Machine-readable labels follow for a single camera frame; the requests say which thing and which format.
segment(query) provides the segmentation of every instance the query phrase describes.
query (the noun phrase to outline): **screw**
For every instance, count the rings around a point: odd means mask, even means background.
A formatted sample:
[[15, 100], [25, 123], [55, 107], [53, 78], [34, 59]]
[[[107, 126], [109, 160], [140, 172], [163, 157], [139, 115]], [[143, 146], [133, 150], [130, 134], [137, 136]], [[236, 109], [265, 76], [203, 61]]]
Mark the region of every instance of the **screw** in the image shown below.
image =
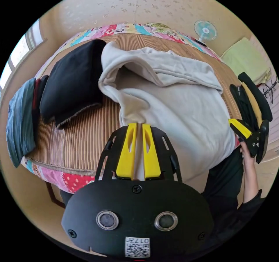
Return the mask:
[[72, 229], [69, 229], [68, 230], [68, 235], [71, 237], [71, 238], [76, 238], [76, 232]]
[[204, 240], [204, 237], [205, 237], [205, 232], [201, 232], [198, 236], [198, 240], [202, 241], [202, 240]]
[[142, 188], [139, 185], [134, 185], [132, 187], [132, 192], [134, 192], [134, 193], [140, 193], [141, 191], [142, 191]]

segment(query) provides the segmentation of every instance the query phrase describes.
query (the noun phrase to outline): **black sleeve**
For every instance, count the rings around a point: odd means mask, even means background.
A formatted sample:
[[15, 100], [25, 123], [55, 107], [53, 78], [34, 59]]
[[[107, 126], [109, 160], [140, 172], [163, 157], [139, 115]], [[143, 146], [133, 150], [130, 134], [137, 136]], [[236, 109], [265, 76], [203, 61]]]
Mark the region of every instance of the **black sleeve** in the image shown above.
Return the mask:
[[264, 202], [265, 198], [261, 198], [262, 190], [260, 189], [258, 194], [246, 203], [242, 203], [238, 208], [238, 219], [243, 223], [247, 223], [253, 215], [260, 208], [261, 204]]

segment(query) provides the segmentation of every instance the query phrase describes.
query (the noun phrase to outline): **striped mat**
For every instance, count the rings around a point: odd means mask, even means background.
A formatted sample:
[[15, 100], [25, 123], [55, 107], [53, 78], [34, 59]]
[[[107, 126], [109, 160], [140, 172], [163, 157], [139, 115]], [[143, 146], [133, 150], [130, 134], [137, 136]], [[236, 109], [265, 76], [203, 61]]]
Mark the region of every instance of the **striped mat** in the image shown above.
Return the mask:
[[[116, 34], [102, 37], [107, 43], [115, 41], [123, 50], [151, 47], [158, 51], [174, 53], [206, 62], [212, 66], [223, 87], [223, 99], [232, 118], [241, 118], [239, 109], [229, 91], [230, 84], [239, 81], [233, 71], [217, 59], [200, 52], [189, 45], [138, 34]], [[68, 52], [83, 43], [66, 48], [45, 68], [43, 75], [49, 74], [55, 63]], [[94, 176], [101, 152], [111, 135], [119, 126], [120, 106], [104, 96], [101, 109], [88, 109], [74, 118], [64, 130], [57, 130], [55, 123], [44, 124], [39, 120], [36, 149], [26, 158], [37, 165], [70, 174]]]

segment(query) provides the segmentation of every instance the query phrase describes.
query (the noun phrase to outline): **yellow-green cloth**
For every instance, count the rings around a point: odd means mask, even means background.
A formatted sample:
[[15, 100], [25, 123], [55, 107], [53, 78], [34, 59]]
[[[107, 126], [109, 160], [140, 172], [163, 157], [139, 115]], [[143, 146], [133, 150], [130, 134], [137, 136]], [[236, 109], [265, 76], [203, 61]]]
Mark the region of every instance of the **yellow-green cloth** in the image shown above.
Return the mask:
[[260, 52], [247, 38], [243, 38], [232, 45], [221, 56], [221, 59], [236, 76], [245, 72], [256, 85], [265, 83], [271, 77], [270, 68]]

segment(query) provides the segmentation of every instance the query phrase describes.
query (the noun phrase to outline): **qr code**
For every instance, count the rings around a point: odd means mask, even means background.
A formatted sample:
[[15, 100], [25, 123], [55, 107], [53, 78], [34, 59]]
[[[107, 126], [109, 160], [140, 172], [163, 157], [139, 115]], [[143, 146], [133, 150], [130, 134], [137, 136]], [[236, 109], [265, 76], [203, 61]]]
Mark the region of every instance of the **qr code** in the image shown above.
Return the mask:
[[125, 257], [136, 257], [136, 258], [150, 257], [150, 239], [126, 237]]

